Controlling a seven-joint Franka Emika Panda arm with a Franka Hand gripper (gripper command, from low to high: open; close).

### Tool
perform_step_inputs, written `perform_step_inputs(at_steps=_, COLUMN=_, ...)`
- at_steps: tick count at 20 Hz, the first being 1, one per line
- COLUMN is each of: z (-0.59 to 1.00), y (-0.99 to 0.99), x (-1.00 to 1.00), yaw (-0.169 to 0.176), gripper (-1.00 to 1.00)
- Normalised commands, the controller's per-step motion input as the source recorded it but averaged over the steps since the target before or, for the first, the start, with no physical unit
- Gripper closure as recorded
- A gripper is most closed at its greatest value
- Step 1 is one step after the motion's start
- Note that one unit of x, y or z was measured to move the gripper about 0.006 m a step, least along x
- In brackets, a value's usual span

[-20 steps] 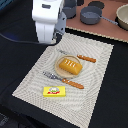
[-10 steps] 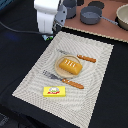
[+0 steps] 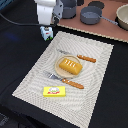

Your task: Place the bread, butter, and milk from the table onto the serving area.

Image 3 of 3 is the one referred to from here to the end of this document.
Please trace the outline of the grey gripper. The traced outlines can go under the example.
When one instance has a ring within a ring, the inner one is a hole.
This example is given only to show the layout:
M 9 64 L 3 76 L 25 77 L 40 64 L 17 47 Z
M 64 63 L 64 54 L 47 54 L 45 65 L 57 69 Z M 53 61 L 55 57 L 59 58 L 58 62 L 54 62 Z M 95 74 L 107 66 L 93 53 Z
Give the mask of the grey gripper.
M 54 27 L 56 26 L 60 19 L 62 18 L 62 13 L 63 13 L 63 3 L 62 2 L 58 2 L 52 12 L 52 23 L 51 26 Z

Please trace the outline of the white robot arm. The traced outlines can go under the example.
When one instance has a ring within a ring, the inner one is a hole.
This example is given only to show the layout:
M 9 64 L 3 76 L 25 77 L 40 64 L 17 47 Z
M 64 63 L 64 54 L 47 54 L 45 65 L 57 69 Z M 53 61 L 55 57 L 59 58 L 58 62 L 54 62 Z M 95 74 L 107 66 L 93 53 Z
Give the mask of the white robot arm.
M 63 13 L 61 0 L 34 0 L 37 5 L 38 22 L 42 26 L 52 26 L 59 23 Z

